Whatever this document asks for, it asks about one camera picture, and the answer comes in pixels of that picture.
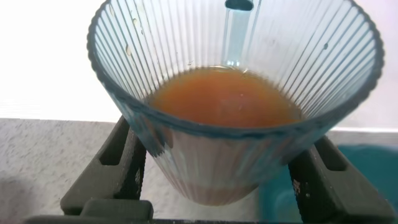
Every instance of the glass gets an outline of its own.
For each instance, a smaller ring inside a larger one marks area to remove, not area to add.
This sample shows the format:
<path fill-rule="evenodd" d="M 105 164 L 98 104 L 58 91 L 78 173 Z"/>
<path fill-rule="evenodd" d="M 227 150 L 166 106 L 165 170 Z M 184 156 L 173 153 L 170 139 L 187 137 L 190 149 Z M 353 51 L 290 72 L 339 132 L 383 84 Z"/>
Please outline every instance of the glass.
<path fill-rule="evenodd" d="M 367 98 L 384 55 L 373 22 L 347 0 L 108 0 L 90 25 L 88 50 L 98 79 L 170 183 L 205 205 L 243 198 L 308 149 Z M 224 128 L 148 105 L 174 75 L 209 66 L 263 76 L 305 119 Z"/>

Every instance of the gray countertop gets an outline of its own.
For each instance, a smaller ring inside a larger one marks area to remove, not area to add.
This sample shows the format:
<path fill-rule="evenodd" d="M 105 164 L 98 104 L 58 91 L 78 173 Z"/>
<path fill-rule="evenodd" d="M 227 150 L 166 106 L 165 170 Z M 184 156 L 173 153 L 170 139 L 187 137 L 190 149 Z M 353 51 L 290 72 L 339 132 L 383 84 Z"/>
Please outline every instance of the gray countertop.
<path fill-rule="evenodd" d="M 0 223 L 32 215 L 62 214 L 60 199 L 97 153 L 113 123 L 0 119 Z M 329 133 L 337 144 L 398 145 L 396 133 Z M 176 192 L 148 155 L 141 198 L 154 217 L 207 220 L 258 218 L 255 190 L 223 207 L 195 204 Z"/>

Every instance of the blue object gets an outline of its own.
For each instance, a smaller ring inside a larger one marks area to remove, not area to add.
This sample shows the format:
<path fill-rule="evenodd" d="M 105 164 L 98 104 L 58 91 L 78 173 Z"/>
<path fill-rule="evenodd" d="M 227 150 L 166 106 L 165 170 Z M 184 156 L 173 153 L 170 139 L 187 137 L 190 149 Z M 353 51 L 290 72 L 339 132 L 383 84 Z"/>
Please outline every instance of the blue object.
<path fill-rule="evenodd" d="M 398 147 L 340 146 L 339 150 L 398 211 Z M 259 188 L 261 221 L 301 222 L 288 167 Z"/>

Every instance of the liquid surface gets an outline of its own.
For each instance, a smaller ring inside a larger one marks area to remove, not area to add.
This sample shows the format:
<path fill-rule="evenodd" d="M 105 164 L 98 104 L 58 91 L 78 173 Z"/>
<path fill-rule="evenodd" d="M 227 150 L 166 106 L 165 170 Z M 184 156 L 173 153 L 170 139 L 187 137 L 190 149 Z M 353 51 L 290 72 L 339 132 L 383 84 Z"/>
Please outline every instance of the liquid surface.
<path fill-rule="evenodd" d="M 177 75 L 155 93 L 151 105 L 180 119 L 234 128 L 299 120 L 297 107 L 268 81 L 233 69 L 201 68 Z"/>

